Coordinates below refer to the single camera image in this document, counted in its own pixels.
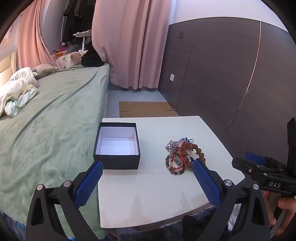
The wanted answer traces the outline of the person's right hand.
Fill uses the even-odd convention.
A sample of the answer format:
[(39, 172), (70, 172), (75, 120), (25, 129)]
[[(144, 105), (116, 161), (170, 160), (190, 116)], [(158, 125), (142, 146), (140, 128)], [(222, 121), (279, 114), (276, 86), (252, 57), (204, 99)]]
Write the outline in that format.
[(269, 226), (273, 237), (281, 235), (295, 215), (295, 197), (280, 197), (279, 194), (263, 192)]

